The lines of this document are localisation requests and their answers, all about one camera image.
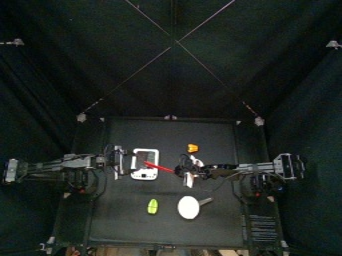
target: black curtain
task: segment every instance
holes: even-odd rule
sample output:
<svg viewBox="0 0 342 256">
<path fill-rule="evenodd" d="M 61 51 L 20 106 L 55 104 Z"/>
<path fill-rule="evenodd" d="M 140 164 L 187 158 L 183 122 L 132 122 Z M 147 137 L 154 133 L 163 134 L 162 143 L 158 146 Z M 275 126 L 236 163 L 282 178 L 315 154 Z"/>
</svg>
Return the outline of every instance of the black curtain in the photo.
<svg viewBox="0 0 342 256">
<path fill-rule="evenodd" d="M 301 255 L 341 255 L 342 248 L 342 52 L 331 50 L 267 122 L 271 157 L 307 159 L 305 179 L 281 201 L 283 229 Z"/>
<path fill-rule="evenodd" d="M 0 46 L 0 163 L 60 158 L 71 150 L 76 116 L 24 48 Z M 0 186 L 0 255 L 29 252 L 45 242 L 53 227 L 59 195 L 44 184 Z"/>
</svg>

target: white object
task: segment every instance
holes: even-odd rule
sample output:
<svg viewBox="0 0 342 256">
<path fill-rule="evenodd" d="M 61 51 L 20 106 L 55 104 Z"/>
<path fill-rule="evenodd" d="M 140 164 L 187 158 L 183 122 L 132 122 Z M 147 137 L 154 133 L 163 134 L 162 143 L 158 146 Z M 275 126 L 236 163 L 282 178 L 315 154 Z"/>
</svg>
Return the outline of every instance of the white object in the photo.
<svg viewBox="0 0 342 256">
<path fill-rule="evenodd" d="M 254 121 L 255 121 L 256 126 L 264 125 L 264 119 L 262 119 L 262 117 L 258 116 Z"/>
<path fill-rule="evenodd" d="M 199 159 L 196 159 L 192 155 L 190 156 L 190 159 L 192 160 L 194 165 L 196 165 L 199 167 L 204 166 L 203 162 Z"/>
<path fill-rule="evenodd" d="M 335 40 L 331 40 L 327 43 L 326 47 L 329 47 L 329 48 L 331 47 L 331 48 L 335 48 L 335 50 L 338 50 L 338 47 L 342 47 L 342 45 Z"/>
<path fill-rule="evenodd" d="M 212 197 L 198 201 L 192 196 L 184 196 L 178 202 L 178 212 L 184 219 L 195 219 L 199 214 L 199 208 L 206 203 L 211 202 Z"/>
<path fill-rule="evenodd" d="M 190 172 L 186 172 L 184 180 L 183 180 L 183 186 L 192 188 L 194 179 L 195 179 L 195 176 Z"/>
<path fill-rule="evenodd" d="M 135 180 L 155 180 L 158 177 L 158 168 L 147 167 L 144 161 L 151 162 L 154 165 L 159 164 L 159 150 L 136 148 L 134 149 L 135 156 L 132 157 L 131 169 L 136 169 L 131 173 Z"/>
<path fill-rule="evenodd" d="M 77 122 L 83 123 L 87 120 L 87 115 L 84 113 L 80 113 L 76 119 L 77 119 Z"/>
</svg>

